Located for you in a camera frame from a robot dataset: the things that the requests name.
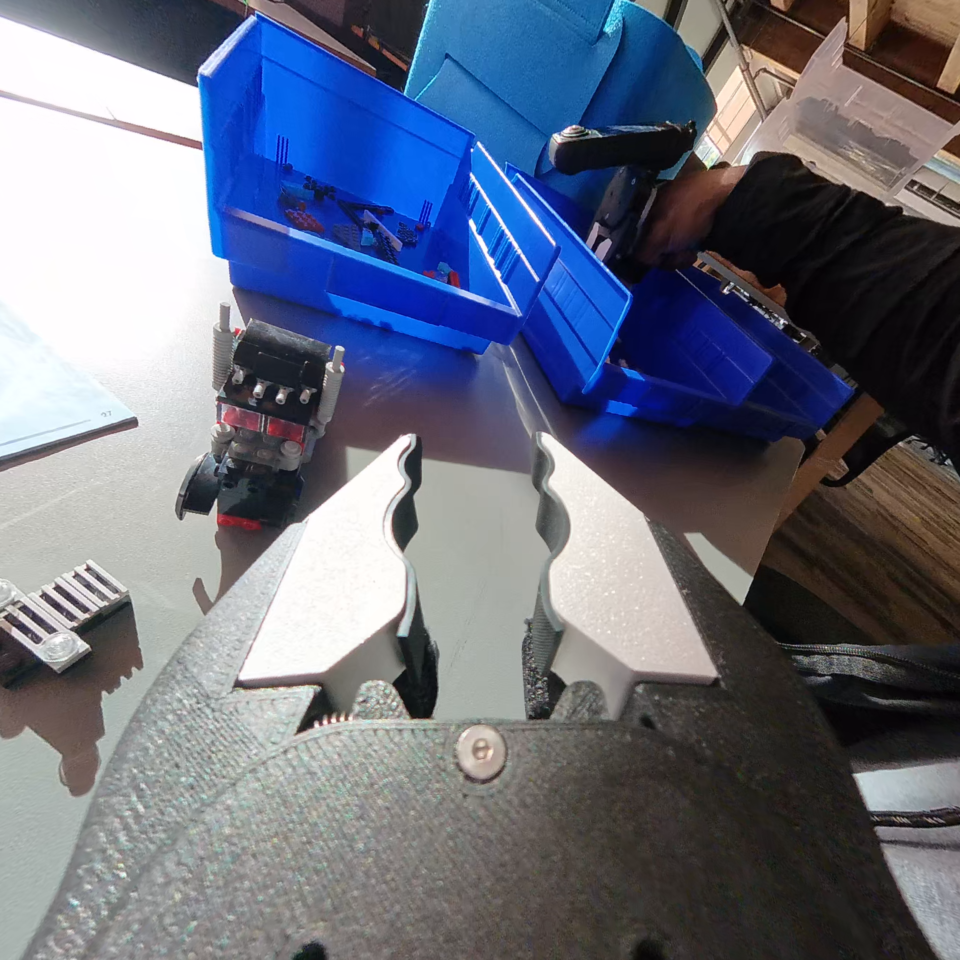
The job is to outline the pile of toy bricks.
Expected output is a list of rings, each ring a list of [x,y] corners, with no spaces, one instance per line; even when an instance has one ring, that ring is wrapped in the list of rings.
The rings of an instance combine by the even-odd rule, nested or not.
[[[343,194],[311,175],[282,177],[277,206],[287,224],[301,233],[412,272],[417,271],[414,252],[426,242],[433,210],[426,201],[414,223],[390,223],[397,216],[390,205]]]

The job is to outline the black red toy brick truck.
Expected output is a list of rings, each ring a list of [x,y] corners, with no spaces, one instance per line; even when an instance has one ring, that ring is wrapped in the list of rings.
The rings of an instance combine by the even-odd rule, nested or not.
[[[209,450],[186,471],[174,514],[220,527],[282,529],[294,520],[303,468],[334,417],[345,348],[251,319],[222,302],[212,325],[215,422]]]

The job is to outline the light blue instruction booklet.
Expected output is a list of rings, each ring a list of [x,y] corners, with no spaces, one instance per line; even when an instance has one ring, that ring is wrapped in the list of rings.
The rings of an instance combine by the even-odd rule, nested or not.
[[[2,470],[137,426],[129,407],[2,305]]]

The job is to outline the blue felt bag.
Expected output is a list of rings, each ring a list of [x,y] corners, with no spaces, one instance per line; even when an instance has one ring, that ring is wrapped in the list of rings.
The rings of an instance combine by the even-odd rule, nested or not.
[[[716,113],[699,56],[629,1],[432,1],[404,93],[585,212],[614,172],[558,173],[553,134],[693,122],[702,135]]]

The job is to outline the grey desk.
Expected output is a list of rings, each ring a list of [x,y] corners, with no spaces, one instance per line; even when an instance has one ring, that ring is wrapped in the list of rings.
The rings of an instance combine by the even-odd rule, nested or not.
[[[259,294],[210,249],[196,88],[2,21],[2,306],[135,414],[137,426],[2,470],[2,577],[32,591],[85,560],[130,606],[58,677],[2,690],[2,958],[19,958],[58,891],[91,792],[155,678],[276,530],[179,520],[210,446],[218,306],[345,346],[337,412],[301,509],[400,435],[423,441],[409,556],[439,649],[438,717],[522,716],[520,644],[545,545],[531,433],[560,439],[668,526],[741,602],[799,460],[558,403],[526,343],[477,356]],[[64,113],[30,101],[73,110]]]

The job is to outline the person's right forearm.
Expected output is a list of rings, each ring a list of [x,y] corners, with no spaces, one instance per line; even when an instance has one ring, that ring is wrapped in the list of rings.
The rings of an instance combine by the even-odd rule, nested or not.
[[[857,386],[958,464],[959,229],[756,155],[704,247],[781,286],[791,321]]]

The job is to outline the blue plastic parts bin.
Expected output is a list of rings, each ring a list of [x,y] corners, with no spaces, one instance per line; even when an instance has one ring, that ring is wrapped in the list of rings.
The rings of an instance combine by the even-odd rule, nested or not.
[[[567,218],[568,201],[472,147],[459,192],[466,226],[460,285],[505,306],[511,320],[478,322],[486,342],[521,333],[557,395],[586,409],[631,416],[640,382],[610,353],[633,305],[627,288]]]
[[[590,220],[559,195],[574,228]],[[804,441],[854,395],[761,311],[724,293],[721,280],[702,270],[653,270],[627,290],[632,306],[608,359],[639,382],[635,412],[622,417],[764,442]]]
[[[198,72],[211,247],[233,285],[292,304],[483,354],[478,323],[514,315],[464,291],[459,192],[476,138],[387,84],[261,15]],[[416,271],[290,226],[282,178],[311,176],[414,224],[433,206]]]

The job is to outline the person's right hand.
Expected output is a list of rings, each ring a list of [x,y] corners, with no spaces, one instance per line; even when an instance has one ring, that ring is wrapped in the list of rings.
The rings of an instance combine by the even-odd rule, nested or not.
[[[661,186],[647,215],[634,263],[665,271],[694,264],[719,210],[746,172],[742,165],[690,168]]]

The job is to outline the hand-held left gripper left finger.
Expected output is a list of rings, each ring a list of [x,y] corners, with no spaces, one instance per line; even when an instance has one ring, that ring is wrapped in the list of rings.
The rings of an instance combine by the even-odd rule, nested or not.
[[[422,440],[404,434],[309,514],[239,688],[319,687],[346,713],[366,682],[399,683],[408,714],[433,714],[438,653],[405,555],[422,479]]]

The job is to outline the grey black grille brick assembly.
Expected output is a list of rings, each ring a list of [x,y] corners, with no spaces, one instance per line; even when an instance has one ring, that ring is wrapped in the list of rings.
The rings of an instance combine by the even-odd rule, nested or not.
[[[32,592],[1,579],[1,686],[61,675],[91,653],[87,634],[129,606],[129,590],[87,560]]]

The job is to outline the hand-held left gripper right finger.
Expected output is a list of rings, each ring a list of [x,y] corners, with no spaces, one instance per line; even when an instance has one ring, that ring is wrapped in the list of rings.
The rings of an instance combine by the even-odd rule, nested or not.
[[[711,686],[719,671],[644,513],[557,438],[533,437],[535,529],[548,549],[522,642],[525,712],[587,682],[618,719],[636,686]]]

